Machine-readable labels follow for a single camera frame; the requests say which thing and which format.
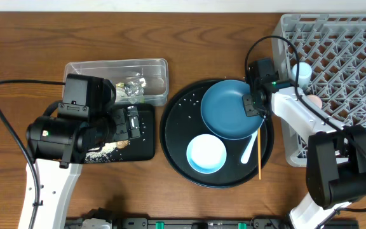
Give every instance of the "plastic dish rack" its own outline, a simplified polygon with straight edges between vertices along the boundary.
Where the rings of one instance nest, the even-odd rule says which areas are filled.
[[[366,14],[286,14],[274,35],[290,40],[301,61],[312,66],[305,93],[319,96],[335,119],[366,128]],[[286,79],[295,55],[283,41],[272,39],[272,47],[275,69]],[[287,162],[306,166],[306,143],[285,121],[281,125]]]

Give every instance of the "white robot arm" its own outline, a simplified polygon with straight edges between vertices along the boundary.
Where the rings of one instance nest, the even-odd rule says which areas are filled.
[[[82,164],[70,163],[67,169],[54,160],[36,159],[34,164],[39,183],[40,199],[34,228],[63,228],[73,189],[80,176]],[[18,229],[28,229],[35,200],[34,182],[29,166],[26,166],[26,190],[24,206]]]
[[[252,94],[243,97],[247,116],[269,118],[276,114],[308,144],[309,193],[291,210],[289,224],[292,229],[319,228],[338,209],[366,196],[366,130],[359,125],[344,127],[307,99],[302,89],[297,88],[297,95],[295,82],[277,81],[270,59],[255,61],[248,69],[246,82]],[[365,155],[346,140],[346,135],[354,139]],[[337,165],[336,151],[347,156],[348,162]]]

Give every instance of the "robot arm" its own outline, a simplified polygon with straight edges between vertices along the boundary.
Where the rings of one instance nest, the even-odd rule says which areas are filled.
[[[290,225],[283,227],[319,228],[334,216],[338,208],[347,207],[366,196],[366,161],[343,135],[349,135],[366,154],[366,130],[360,125],[344,127],[342,122],[304,99],[327,122],[344,133],[336,132],[296,97],[293,81],[277,81],[270,59],[258,60],[250,64],[249,69],[251,72],[246,81],[252,94],[243,97],[247,116],[265,118],[276,114],[308,143],[306,184],[309,193],[290,212]],[[304,96],[300,88],[298,93]],[[336,152],[348,157],[348,161],[338,165]]]
[[[27,129],[28,151],[32,152],[41,185],[34,228],[64,227],[71,195],[88,150],[140,137],[137,107],[115,108],[115,88],[106,81],[69,74],[63,101],[50,106]],[[57,118],[50,116],[54,107],[58,109]],[[35,204],[29,165],[26,170],[20,229],[29,227]]]

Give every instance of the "black round tray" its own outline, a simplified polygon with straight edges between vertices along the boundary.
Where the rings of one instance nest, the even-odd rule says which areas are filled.
[[[204,93],[220,80],[206,80],[189,85],[177,93],[166,105],[160,124],[160,141],[170,165],[191,182],[209,188],[230,188],[243,184],[258,174],[257,144],[252,148],[250,160],[240,162],[241,155],[250,140],[220,140],[227,149],[224,166],[212,174],[196,172],[186,158],[189,142],[200,134],[214,135],[201,118],[201,100]],[[271,120],[265,120],[261,127],[262,167],[271,156],[274,134]]]

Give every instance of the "green clip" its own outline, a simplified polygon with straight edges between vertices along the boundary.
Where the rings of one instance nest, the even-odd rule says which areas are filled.
[[[156,222],[155,229],[164,229],[164,228],[165,228],[165,223],[164,222]]]
[[[238,229],[247,229],[246,223],[238,223]]]

